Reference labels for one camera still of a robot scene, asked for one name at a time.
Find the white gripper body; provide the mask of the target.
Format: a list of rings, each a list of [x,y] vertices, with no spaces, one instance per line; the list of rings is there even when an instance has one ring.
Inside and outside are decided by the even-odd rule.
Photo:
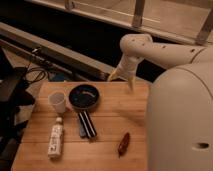
[[[123,55],[117,66],[118,76],[132,80],[136,76],[137,67],[141,61],[140,57]]]

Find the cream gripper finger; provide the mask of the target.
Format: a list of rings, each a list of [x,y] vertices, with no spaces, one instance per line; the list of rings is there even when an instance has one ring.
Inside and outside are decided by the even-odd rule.
[[[107,81],[110,82],[117,78],[118,78],[118,72],[117,72],[117,69],[114,69],[112,73],[108,76]]]
[[[134,91],[134,83],[135,83],[134,79],[133,78],[128,79],[127,83],[128,83],[129,90]]]

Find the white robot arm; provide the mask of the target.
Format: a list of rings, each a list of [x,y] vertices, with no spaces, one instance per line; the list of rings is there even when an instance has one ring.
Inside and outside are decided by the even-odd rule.
[[[148,171],[213,171],[213,45],[157,43],[127,34],[108,77],[134,86],[140,62],[165,71],[152,83],[146,109]]]

